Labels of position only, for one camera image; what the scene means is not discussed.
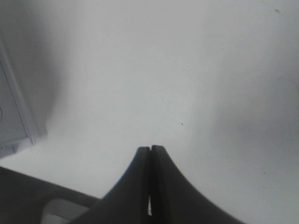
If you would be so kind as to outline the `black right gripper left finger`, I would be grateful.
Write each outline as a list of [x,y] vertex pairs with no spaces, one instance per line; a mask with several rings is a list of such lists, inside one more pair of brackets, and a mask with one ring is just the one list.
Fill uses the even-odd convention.
[[137,149],[114,187],[73,224],[145,224],[148,217],[150,148]]

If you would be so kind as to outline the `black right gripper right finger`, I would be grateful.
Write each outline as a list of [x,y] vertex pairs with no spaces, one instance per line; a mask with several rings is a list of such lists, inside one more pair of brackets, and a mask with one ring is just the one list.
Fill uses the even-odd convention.
[[240,223],[197,191],[163,146],[151,148],[149,196],[154,224]]

